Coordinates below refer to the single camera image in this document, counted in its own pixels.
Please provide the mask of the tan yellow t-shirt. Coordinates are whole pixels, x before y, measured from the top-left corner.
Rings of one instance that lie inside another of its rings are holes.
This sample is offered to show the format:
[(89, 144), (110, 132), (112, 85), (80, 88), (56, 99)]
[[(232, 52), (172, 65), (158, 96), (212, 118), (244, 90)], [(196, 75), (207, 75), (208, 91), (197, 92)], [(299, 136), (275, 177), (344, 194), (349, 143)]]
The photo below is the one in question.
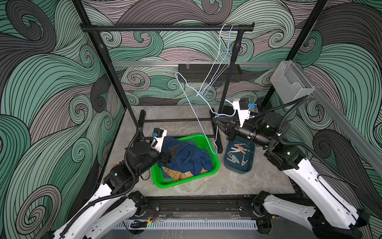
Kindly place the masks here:
[(161, 170), (165, 179), (173, 179), (175, 182), (195, 177), (190, 171), (183, 173), (166, 167), (161, 167)]

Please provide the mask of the pink white clothespin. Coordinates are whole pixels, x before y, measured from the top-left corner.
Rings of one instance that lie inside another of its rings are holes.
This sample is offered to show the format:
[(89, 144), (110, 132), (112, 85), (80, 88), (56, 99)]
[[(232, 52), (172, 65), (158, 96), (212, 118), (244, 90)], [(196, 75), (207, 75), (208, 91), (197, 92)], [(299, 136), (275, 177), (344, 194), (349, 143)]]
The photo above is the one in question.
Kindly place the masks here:
[(234, 147), (237, 148), (237, 149), (245, 149), (245, 148), (243, 147), (243, 145), (245, 145), (245, 144), (243, 144), (243, 143), (238, 143), (238, 144), (234, 144)]

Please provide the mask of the dark navy t-shirt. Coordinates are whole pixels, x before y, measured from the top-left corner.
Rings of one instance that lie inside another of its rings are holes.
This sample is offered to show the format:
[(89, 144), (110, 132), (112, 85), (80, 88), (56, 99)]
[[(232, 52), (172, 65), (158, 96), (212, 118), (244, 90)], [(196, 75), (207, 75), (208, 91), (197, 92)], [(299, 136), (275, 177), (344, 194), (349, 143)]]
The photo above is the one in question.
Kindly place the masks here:
[(202, 174), (202, 171), (214, 170), (210, 153), (200, 149), (191, 141), (179, 141), (173, 137), (165, 137), (162, 149), (173, 153), (171, 163), (158, 162), (158, 166), (164, 171), (170, 169), (181, 173), (191, 173), (193, 176)]

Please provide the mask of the white grey clothespin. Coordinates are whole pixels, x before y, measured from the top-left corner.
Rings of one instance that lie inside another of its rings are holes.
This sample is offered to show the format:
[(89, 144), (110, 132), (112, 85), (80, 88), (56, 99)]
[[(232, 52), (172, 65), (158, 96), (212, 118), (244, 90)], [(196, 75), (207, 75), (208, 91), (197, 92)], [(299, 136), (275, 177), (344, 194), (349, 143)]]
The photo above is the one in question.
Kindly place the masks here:
[(240, 161), (238, 160), (238, 158), (237, 158), (233, 153), (228, 152), (227, 155), (228, 155), (227, 160), (229, 160), (230, 162), (232, 162), (232, 163), (236, 163), (236, 164), (239, 164), (239, 163), (240, 163)]

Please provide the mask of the white wire hanger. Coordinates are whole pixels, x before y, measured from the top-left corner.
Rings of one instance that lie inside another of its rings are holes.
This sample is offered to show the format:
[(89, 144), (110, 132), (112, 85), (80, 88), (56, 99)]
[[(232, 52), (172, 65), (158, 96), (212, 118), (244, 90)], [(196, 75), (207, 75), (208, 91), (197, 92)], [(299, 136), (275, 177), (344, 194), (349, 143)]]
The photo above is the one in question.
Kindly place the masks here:
[(201, 93), (202, 92), (202, 88), (204, 86), (204, 84), (206, 83), (210, 73), (212, 72), (212, 69), (214, 67), (214, 65), (217, 63), (217, 61), (220, 59), (220, 56), (222, 55), (223, 51), (222, 51), (222, 38), (221, 38), (221, 35), (222, 35), (222, 32), (223, 32), (223, 28), (225, 27), (226, 25), (224, 24), (221, 28), (220, 28), (220, 31), (219, 31), (219, 35), (218, 35), (218, 41), (219, 41), (219, 45), (218, 45), (218, 53), (217, 53), (217, 56), (216, 58), (214, 59), (213, 63), (211, 64), (211, 67), (208, 71), (208, 73), (206, 74), (206, 77), (205, 79), (203, 80), (201, 86), (200, 86), (200, 89), (198, 90), (198, 93)]

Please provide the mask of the light blue wire hanger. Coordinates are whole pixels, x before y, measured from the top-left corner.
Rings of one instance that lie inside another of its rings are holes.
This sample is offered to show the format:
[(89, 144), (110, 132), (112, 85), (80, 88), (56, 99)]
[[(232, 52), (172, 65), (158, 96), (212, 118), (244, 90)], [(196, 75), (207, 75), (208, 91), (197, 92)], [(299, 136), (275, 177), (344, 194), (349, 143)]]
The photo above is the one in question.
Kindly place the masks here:
[(208, 91), (211, 86), (213, 85), (214, 81), (215, 81), (215, 76), (216, 74), (218, 73), (219, 69), (220, 69), (220, 66), (222, 64), (222, 62), (225, 60), (225, 58), (227, 57), (228, 53), (229, 53), (229, 50), (230, 50), (230, 36), (231, 36), (231, 32), (232, 32), (232, 29), (233, 29), (233, 26), (230, 28), (230, 31), (229, 31), (229, 34), (228, 34), (228, 45), (227, 45), (227, 49), (226, 49), (226, 54), (225, 56), (221, 59), (221, 62), (219, 64), (219, 66), (217, 67), (217, 70), (215, 71), (214, 75), (212, 76), (211, 78), (211, 81), (206, 85), (206, 87), (203, 89), (203, 91), (201, 92), (201, 95), (203, 96), (205, 94), (205, 91)]

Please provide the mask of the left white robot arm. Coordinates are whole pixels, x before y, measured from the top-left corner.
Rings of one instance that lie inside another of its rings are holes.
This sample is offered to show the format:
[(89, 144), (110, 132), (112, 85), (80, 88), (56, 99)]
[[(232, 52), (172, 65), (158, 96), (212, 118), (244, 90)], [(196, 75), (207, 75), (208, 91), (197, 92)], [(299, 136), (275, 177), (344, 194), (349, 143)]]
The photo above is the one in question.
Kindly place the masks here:
[(162, 148), (167, 130), (155, 128), (151, 142), (139, 140), (142, 134), (139, 128), (124, 159), (110, 170), (90, 200), (61, 228), (45, 233), (44, 239), (100, 239), (124, 220), (145, 213), (148, 201), (133, 188), (156, 163), (172, 162), (173, 154)]

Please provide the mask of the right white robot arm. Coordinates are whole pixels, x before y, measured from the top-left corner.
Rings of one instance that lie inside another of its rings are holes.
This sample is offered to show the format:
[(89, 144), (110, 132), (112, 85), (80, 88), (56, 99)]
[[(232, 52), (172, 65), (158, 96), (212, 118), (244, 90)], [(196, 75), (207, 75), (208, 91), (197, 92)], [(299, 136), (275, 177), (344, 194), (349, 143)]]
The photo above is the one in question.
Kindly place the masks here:
[(300, 205), (262, 191), (252, 201), (253, 212), (260, 219), (258, 229), (268, 231), (270, 220), (278, 216), (306, 227), (319, 239), (360, 239), (369, 214), (348, 203), (316, 171), (305, 156), (306, 151), (312, 152), (309, 146), (283, 138), (290, 128), (288, 117), (307, 100), (304, 96), (289, 102), (287, 113), (280, 115), (276, 108), (251, 114), (248, 101), (237, 99), (233, 115), (220, 114), (212, 121), (229, 141), (240, 137), (262, 147), (267, 160), (313, 202), (312, 206)]

